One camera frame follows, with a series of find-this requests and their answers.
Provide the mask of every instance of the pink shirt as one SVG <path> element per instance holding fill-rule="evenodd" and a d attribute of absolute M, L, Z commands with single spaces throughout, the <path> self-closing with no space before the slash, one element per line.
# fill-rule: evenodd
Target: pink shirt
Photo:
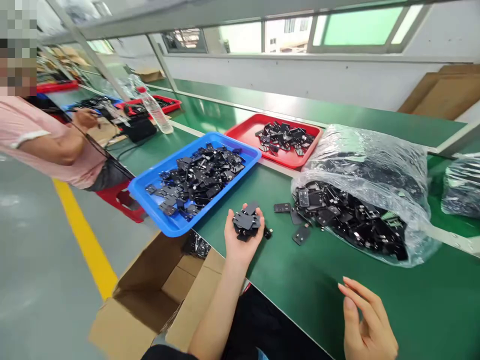
<path fill-rule="evenodd" d="M 94 184 L 105 163 L 105 157 L 89 142 L 72 166 L 58 165 L 18 149 L 24 141 L 45 135 L 59 139 L 68 129 L 21 97 L 0 96 L 0 151 L 51 178 L 85 189 Z"/>

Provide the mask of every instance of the red plastic stool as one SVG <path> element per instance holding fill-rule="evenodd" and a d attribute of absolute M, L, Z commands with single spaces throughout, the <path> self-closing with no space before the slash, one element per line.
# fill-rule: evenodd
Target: red plastic stool
<path fill-rule="evenodd" d="M 129 184 L 130 180 L 105 190 L 96 191 L 96 194 L 134 222 L 140 224 L 144 222 L 143 215 L 145 214 L 145 210 L 140 205 L 136 210 L 128 208 L 135 202 L 130 197 L 130 191 L 127 190 Z"/>

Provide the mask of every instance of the yellow floor line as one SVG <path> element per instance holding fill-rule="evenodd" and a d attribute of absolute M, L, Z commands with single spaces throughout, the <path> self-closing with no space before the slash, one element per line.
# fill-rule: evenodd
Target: yellow floor line
<path fill-rule="evenodd" d="M 96 287 L 103 300 L 106 300 L 112 296 L 112 291 L 118 281 L 117 275 L 85 219 L 69 185 L 56 179 L 53 179 L 53 184 Z"/>

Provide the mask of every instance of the dark shorts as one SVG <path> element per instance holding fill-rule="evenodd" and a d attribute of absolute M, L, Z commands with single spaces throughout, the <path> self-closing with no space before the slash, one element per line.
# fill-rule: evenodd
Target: dark shorts
<path fill-rule="evenodd" d="M 125 173 L 119 170 L 117 166 L 121 165 L 118 162 L 116 164 L 117 165 L 115 165 L 114 160 L 107 159 L 93 185 L 84 190 L 97 192 L 100 190 L 113 188 L 118 184 L 134 178 L 134 176 L 131 174 L 129 176 L 126 175 L 126 173 L 129 172 L 127 169 L 123 168 Z"/>

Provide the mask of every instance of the plastic water bottle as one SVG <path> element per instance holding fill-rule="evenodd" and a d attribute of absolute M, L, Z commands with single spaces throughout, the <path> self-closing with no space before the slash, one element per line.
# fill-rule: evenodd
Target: plastic water bottle
<path fill-rule="evenodd" d="M 159 103 L 147 92 L 147 89 L 144 86 L 139 86 L 136 88 L 141 96 L 141 101 L 145 106 L 146 110 L 150 113 L 153 121 L 155 121 L 158 128 L 164 134 L 171 134 L 174 132 L 174 127 L 169 123 L 169 120 L 165 117 L 162 108 Z"/>

